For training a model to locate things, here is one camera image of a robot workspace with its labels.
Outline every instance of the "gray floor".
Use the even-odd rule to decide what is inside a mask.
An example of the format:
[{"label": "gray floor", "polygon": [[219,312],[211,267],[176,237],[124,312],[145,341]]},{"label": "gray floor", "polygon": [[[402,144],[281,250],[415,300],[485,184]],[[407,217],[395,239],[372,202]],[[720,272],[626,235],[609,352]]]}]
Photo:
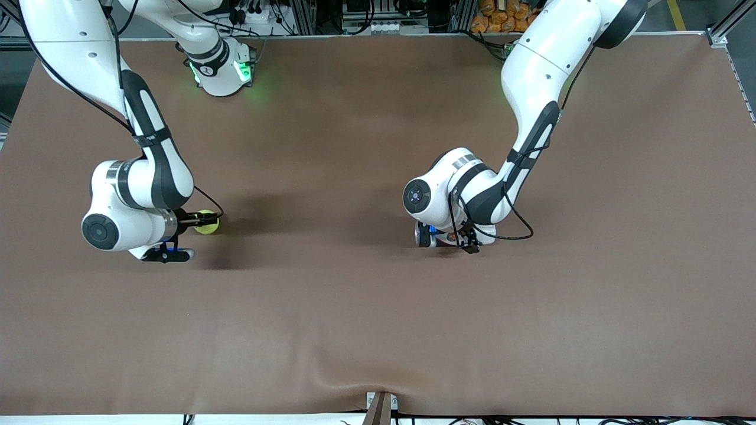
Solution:
[{"label": "gray floor", "polygon": [[[721,20],[736,0],[651,0],[651,7],[640,31],[667,32],[682,29],[703,30]],[[678,5],[682,23],[675,23],[671,6]],[[120,26],[128,12],[114,2],[113,19]],[[2,43],[14,41],[6,36],[18,36],[20,30],[11,26],[0,34],[0,113],[12,117],[18,106],[23,87],[34,63],[29,51],[4,51]],[[165,30],[140,17],[134,17],[122,36],[124,39],[170,38]],[[756,12],[744,20],[727,36],[728,49],[740,76],[746,95],[756,101]],[[0,121],[0,133],[7,131]]]}]

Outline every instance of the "green light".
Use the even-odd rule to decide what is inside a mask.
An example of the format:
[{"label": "green light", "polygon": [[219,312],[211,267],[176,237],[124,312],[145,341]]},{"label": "green light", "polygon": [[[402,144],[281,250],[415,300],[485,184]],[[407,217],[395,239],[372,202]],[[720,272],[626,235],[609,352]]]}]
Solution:
[{"label": "green light", "polygon": [[200,84],[200,77],[197,76],[197,70],[194,69],[194,65],[190,62],[189,67],[191,68],[191,72],[194,74],[194,81],[197,82],[197,84]]},{"label": "green light", "polygon": [[234,61],[234,68],[236,68],[237,73],[239,74],[239,78],[241,79],[242,82],[248,82],[249,79],[252,78],[250,76],[248,63],[242,62],[240,64],[239,62]]}]

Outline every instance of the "brown tablecloth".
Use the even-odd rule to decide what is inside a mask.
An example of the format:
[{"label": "brown tablecloth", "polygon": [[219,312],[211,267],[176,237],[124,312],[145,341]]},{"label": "brown tablecloth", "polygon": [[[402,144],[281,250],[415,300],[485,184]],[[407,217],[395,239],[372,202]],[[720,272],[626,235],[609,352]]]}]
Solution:
[{"label": "brown tablecloth", "polygon": [[[197,89],[124,43],[228,217],[184,265],[79,223],[117,124],[37,67],[0,154],[0,413],[756,415],[756,130],[703,36],[599,50],[519,209],[535,237],[413,247],[406,181],[516,134],[466,38],[271,41],[255,86]],[[210,206],[199,194],[190,209]],[[507,219],[500,231],[523,231]]]}]

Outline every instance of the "yellow-green ball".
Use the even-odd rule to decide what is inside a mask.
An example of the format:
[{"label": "yellow-green ball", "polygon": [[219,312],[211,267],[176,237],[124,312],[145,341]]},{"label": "yellow-green ball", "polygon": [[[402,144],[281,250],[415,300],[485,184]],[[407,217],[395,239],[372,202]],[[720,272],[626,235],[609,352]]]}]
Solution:
[{"label": "yellow-green ball", "polygon": [[[210,211],[209,209],[203,209],[200,211],[202,214],[213,214],[213,211]],[[204,226],[197,226],[194,228],[194,230],[200,232],[201,234],[211,234],[212,232],[218,230],[218,226],[221,224],[221,219],[218,219],[217,223],[211,224],[211,225],[204,225]]]}]

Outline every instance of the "pile of orange-brown objects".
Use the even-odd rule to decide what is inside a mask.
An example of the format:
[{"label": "pile of orange-brown objects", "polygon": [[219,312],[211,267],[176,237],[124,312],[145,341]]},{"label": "pile of orange-brown objects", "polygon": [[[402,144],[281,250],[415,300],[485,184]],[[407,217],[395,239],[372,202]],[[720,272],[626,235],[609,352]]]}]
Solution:
[{"label": "pile of orange-brown objects", "polygon": [[480,0],[479,9],[470,25],[474,33],[523,33],[539,12],[519,0],[507,0],[505,11],[497,8],[494,0]]}]

